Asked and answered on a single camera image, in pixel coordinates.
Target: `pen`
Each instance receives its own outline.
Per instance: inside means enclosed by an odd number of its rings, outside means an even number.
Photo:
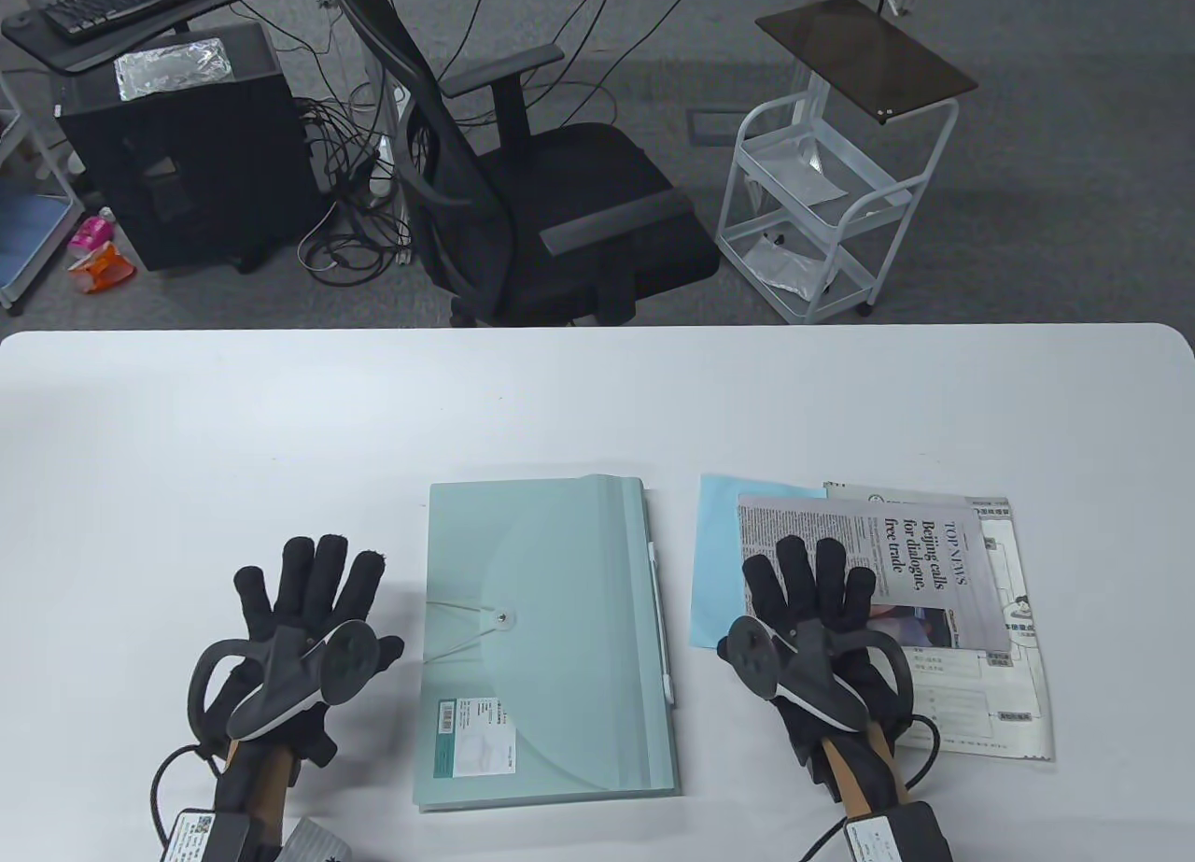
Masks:
[[[668,638],[664,636],[664,610],[660,598],[660,567],[656,563],[656,543],[648,542],[648,561],[651,563],[651,593],[656,599],[656,634],[660,636],[660,666],[663,670],[664,699],[669,707],[675,707],[676,697],[672,689],[672,672],[668,666]]]

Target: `barcode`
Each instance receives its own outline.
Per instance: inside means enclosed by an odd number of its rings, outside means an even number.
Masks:
[[[456,704],[453,701],[440,701],[440,733],[452,734],[453,714]]]

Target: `light blue plastic folder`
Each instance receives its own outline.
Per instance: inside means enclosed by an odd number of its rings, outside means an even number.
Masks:
[[[717,647],[718,640],[729,631],[730,623],[747,612],[739,538],[740,495],[826,497],[826,490],[736,479],[733,476],[701,477],[688,626],[688,643],[693,647]]]
[[[431,487],[415,802],[674,794],[643,483]]]

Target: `black glove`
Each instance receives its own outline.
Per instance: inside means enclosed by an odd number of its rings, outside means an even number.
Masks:
[[[847,573],[846,549],[841,544],[833,538],[817,542],[816,579],[809,568],[805,543],[798,537],[782,538],[776,545],[776,557],[784,577],[784,588],[777,581],[776,570],[767,557],[756,555],[743,563],[743,576],[750,588],[755,615],[773,631],[785,629],[786,623],[803,619],[821,619],[827,629],[838,632],[858,631],[866,626],[871,595],[876,591],[876,575],[864,567],[854,567]],[[778,638],[773,638],[773,643],[782,664],[792,655],[792,650]],[[725,638],[718,642],[718,656],[727,659]],[[853,687],[868,704],[871,719],[883,729],[891,748],[896,738],[912,725],[912,720],[902,715],[900,698],[871,665],[868,652],[852,650],[836,658],[834,674]],[[838,801],[838,785],[821,741],[822,738],[841,736],[844,733],[783,697],[777,697],[772,703],[784,720],[789,742],[792,744],[797,759],[809,770],[814,783],[826,784]]]
[[[376,551],[361,551],[353,561],[339,599],[336,589],[344,573],[349,543],[342,536],[324,536],[315,546],[311,538],[292,538],[282,549],[282,577],[274,606],[265,594],[265,580],[258,567],[245,567],[233,576],[240,597],[250,641],[269,641],[277,625],[294,625],[307,632],[314,644],[341,623],[364,619],[373,606],[386,563]],[[403,655],[403,640],[379,640],[378,672]],[[201,754],[228,754],[228,717],[250,691],[262,684],[262,666],[245,660],[228,674],[212,705],[203,711]],[[288,747],[299,759],[327,765],[336,756],[336,744],[324,730],[327,704],[318,703],[287,720],[255,742]]]

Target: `black mesh chair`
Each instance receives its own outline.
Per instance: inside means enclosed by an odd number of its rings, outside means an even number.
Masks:
[[[453,324],[626,323],[638,299],[718,269],[713,242],[646,154],[607,124],[532,135],[520,78],[554,44],[442,82],[387,0],[338,0],[411,93],[394,170],[416,252],[453,293]],[[501,147],[477,155],[443,103],[489,86]]]

